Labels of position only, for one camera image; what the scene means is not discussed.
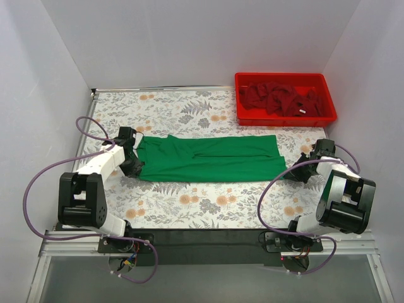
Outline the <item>green t shirt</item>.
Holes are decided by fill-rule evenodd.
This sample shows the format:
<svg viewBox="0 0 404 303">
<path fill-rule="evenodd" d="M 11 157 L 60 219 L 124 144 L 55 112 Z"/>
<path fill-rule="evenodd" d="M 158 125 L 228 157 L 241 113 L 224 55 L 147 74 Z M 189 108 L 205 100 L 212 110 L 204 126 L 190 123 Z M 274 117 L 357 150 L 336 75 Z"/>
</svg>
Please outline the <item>green t shirt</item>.
<svg viewBox="0 0 404 303">
<path fill-rule="evenodd" d="M 165 138 L 145 136 L 140 179 L 151 182 L 270 181 L 286 169 L 276 136 Z"/>
</svg>

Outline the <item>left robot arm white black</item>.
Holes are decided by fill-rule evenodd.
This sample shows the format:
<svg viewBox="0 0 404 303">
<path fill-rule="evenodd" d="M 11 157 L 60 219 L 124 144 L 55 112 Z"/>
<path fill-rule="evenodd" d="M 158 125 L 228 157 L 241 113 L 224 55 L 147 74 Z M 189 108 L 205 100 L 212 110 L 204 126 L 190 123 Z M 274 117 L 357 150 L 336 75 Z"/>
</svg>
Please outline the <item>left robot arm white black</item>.
<svg viewBox="0 0 404 303">
<path fill-rule="evenodd" d="M 112 244 L 126 253 L 133 248 L 134 237 L 126 232 L 126 222 L 107 209 L 104 183 L 116 168 L 126 177 L 140 176 L 143 162 L 134 152 L 136 130 L 121 127 L 112 143 L 103 143 L 101 154 L 76 172 L 64 173 L 59 180 L 58 220 L 62 225 L 111 235 Z"/>
</svg>

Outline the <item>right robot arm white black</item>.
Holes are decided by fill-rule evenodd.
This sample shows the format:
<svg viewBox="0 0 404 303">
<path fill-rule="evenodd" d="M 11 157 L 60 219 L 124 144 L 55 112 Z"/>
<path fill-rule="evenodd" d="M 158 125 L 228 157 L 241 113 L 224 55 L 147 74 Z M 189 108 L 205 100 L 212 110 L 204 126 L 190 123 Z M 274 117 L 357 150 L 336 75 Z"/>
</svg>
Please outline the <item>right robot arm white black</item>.
<svg viewBox="0 0 404 303">
<path fill-rule="evenodd" d="M 365 179 L 335 157 L 335 142 L 319 139 L 310 154 L 302 153 L 284 179 L 308 182 L 320 175 L 325 181 L 315 213 L 297 216 L 288 225 L 286 245 L 300 251 L 309 242 L 307 234 L 324 235 L 337 230 L 362 234 L 369 223 L 376 183 Z"/>
</svg>

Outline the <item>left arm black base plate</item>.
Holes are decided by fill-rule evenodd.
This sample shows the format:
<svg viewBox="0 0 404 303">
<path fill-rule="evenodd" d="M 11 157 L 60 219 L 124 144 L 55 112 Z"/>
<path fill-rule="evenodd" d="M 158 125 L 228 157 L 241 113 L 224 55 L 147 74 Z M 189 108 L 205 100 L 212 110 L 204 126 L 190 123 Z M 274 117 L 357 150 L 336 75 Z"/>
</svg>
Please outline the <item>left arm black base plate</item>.
<svg viewBox="0 0 404 303">
<path fill-rule="evenodd" d="M 134 235 L 130 235 L 129 237 L 140 239 L 141 242 L 134 240 L 122 240 L 121 238 L 105 238 L 99 240 L 97 252 L 105 254 L 152 253 L 150 244 L 152 244 L 154 240 L 153 234 L 141 232 L 140 234 L 135 233 Z"/>
</svg>

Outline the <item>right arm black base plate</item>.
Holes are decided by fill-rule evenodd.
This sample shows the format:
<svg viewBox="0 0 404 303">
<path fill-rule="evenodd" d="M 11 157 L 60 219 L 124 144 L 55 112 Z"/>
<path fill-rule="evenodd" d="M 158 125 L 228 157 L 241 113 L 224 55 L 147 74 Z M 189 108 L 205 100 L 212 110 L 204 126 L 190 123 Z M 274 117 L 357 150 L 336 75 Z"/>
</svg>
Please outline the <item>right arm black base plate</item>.
<svg viewBox="0 0 404 303">
<path fill-rule="evenodd" d="M 258 242 L 268 253 L 275 252 L 321 252 L 321 241 L 315 241 L 306 236 L 285 235 L 275 232 L 264 231 L 258 235 Z"/>
</svg>

